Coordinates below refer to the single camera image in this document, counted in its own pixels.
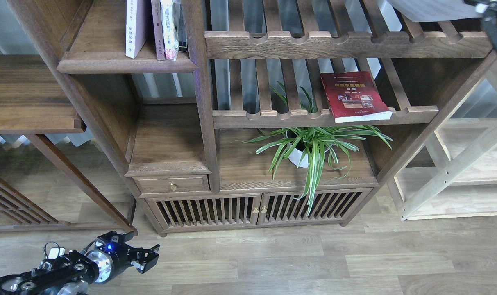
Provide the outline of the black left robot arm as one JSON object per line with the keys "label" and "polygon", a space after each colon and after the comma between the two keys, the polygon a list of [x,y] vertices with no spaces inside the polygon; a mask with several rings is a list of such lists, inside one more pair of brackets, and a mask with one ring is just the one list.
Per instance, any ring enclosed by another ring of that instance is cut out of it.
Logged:
{"label": "black left robot arm", "polygon": [[134,248],[127,241],[134,232],[105,233],[81,252],[46,256],[31,271],[0,277],[0,295],[85,295],[90,284],[105,284],[128,267],[145,273],[159,259],[160,245]]}

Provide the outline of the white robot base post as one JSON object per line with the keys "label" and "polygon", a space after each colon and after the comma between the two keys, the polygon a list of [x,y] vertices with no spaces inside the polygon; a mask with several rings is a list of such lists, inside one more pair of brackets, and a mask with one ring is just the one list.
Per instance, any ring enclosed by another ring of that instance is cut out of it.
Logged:
{"label": "white robot base post", "polygon": [[66,252],[64,247],[54,247],[50,248],[48,252],[48,259],[57,259],[59,256],[63,256]]}

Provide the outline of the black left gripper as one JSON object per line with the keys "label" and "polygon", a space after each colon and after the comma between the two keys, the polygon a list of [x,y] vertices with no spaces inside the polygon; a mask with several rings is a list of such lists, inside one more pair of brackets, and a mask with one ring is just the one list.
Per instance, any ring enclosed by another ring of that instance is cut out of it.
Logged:
{"label": "black left gripper", "polygon": [[160,244],[150,249],[125,244],[134,236],[133,231],[122,234],[110,231],[97,237],[96,246],[86,254],[98,267],[95,284],[109,282],[130,266],[136,267],[138,273],[145,273],[157,264]]}

